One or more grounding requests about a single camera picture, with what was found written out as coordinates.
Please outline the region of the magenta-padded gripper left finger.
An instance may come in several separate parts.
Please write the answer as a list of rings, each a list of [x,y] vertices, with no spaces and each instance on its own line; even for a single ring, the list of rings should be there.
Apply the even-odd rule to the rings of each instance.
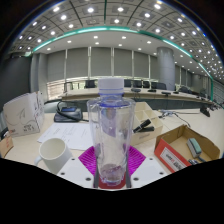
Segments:
[[[90,147],[79,157],[69,159],[58,176],[84,188],[97,188],[99,175],[94,148]]]

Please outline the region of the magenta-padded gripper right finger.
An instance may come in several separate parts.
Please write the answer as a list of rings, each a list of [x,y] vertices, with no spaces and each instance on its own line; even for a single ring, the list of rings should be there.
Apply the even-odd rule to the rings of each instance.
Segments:
[[[153,157],[146,157],[131,146],[128,151],[127,188],[140,188],[165,176],[165,170]]]

